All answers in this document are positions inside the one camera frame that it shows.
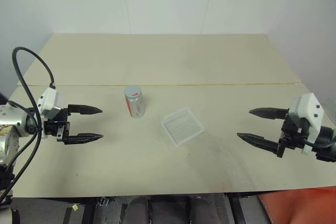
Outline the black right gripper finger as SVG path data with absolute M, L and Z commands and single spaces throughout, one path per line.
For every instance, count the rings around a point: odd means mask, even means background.
M 240 137 L 243 141 L 246 143 L 260 148 L 262 150 L 266 150 L 269 152 L 272 152 L 277 155 L 277 157 L 282 158 L 284 154 L 284 150 L 280 150 L 280 145 L 279 143 L 270 141 L 265 139 L 262 136 L 258 136 L 255 134 L 249 134 L 249 133 L 237 133 L 237 136 Z
M 279 108 L 256 108 L 249 111 L 250 114 L 258 116 L 264 119 L 282 119 L 286 118 L 288 114 L 288 109 L 279 109 Z

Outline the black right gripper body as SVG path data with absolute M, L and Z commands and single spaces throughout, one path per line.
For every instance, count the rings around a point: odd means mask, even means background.
M 306 118 L 301 118 L 297 121 L 286 115 L 284 123 L 281 127 L 281 136 L 279 139 L 279 150 L 284 151 L 285 148 L 294 150 L 295 148 L 303 149 L 305 146 L 303 138 L 307 139 L 309 134 L 310 123 Z

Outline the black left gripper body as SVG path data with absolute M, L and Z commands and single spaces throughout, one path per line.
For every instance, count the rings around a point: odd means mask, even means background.
M 44 122 L 44 133 L 46 136 L 54 136 L 59 142 L 68 141 L 70 123 L 68 122 L 68 109 L 64 108 L 52 119 Z

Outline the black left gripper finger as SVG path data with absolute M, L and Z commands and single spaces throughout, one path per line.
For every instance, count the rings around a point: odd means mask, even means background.
M 79 133 L 77 135 L 68 135 L 63 139 L 65 145 L 85 144 L 103 138 L 101 134 Z
M 69 104 L 67 107 L 68 114 L 79 113 L 84 115 L 92 115 L 102 113 L 102 110 L 93 106 L 79 105 L 79 104 Z

